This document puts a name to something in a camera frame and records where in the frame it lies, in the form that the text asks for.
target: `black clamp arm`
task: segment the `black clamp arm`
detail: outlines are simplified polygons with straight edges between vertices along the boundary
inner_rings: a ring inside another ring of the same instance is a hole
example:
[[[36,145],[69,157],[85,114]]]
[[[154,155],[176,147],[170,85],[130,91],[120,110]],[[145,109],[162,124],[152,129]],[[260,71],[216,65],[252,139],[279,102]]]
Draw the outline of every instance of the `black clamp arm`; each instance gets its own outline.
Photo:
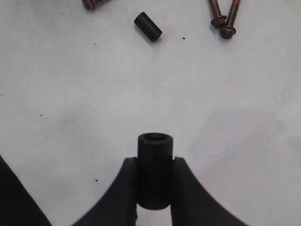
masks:
[[[0,160],[0,198],[5,200],[0,203],[0,225],[50,226],[8,165]],[[173,226],[246,226],[205,190],[183,158],[173,160],[173,138],[166,134],[140,135],[137,158],[124,160],[108,191],[73,226],[135,226],[137,204],[148,210],[171,205]]]

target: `white workbench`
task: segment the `white workbench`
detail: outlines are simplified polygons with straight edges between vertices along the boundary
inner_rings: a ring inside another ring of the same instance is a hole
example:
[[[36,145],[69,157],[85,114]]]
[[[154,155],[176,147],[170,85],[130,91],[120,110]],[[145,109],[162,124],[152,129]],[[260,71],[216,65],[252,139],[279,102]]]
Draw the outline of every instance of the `white workbench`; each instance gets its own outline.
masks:
[[[231,0],[220,0],[228,14]],[[164,132],[250,226],[301,225],[301,1],[243,0],[231,40],[207,0],[1,0],[0,154],[53,226],[109,187],[137,137]],[[134,26],[145,11],[157,43]],[[138,226],[170,226],[139,209]]]

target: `bolt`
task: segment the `bolt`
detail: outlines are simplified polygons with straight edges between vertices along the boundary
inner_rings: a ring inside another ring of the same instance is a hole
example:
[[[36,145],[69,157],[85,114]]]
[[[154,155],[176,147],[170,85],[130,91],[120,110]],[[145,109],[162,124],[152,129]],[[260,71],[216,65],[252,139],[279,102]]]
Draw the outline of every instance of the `bolt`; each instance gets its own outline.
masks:
[[[227,23],[224,27],[220,28],[221,37],[223,39],[230,39],[230,38],[232,38],[233,35],[236,34],[236,29],[233,26],[234,26],[237,12],[238,12],[239,4],[240,4],[240,0],[232,1],[232,5],[231,5],[231,9],[230,9],[229,16],[227,19]]]
[[[95,4],[102,0],[82,0],[87,10],[95,10]]]
[[[213,17],[214,17],[213,20],[211,21],[211,24],[215,28],[220,28],[220,27],[224,26],[226,24],[227,17],[222,15],[217,0],[209,0],[209,2],[210,2],[211,10],[213,13]]]

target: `bolt head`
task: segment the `bolt head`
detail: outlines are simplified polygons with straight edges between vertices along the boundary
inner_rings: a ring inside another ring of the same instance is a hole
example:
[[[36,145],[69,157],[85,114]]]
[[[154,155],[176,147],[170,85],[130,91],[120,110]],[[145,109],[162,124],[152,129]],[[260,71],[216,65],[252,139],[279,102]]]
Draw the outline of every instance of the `bolt head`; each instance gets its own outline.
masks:
[[[82,0],[82,2],[87,10],[95,10],[95,0]]]
[[[223,39],[230,39],[236,34],[236,29],[234,27],[224,26],[220,28],[220,32]]]
[[[211,21],[211,24],[215,27],[215,28],[220,28],[223,27],[226,24],[226,16],[220,16],[219,18],[213,19]]]

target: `rusty bolt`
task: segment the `rusty bolt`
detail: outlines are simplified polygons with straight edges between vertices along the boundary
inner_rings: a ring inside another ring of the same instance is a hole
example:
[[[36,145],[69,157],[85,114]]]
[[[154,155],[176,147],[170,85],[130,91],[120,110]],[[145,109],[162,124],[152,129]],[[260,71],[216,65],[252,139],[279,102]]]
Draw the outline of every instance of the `rusty bolt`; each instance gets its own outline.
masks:
[[[87,10],[95,10],[95,4],[102,0],[82,0]]]
[[[240,0],[232,1],[227,23],[224,27],[220,28],[221,37],[223,39],[230,39],[232,38],[233,35],[236,34],[236,29],[233,26],[238,12],[239,4],[240,4]]]
[[[213,13],[213,17],[214,17],[213,20],[211,21],[211,24],[215,28],[220,28],[220,27],[224,26],[226,24],[227,17],[222,15],[217,0],[209,0],[209,2],[210,2],[211,10]]]

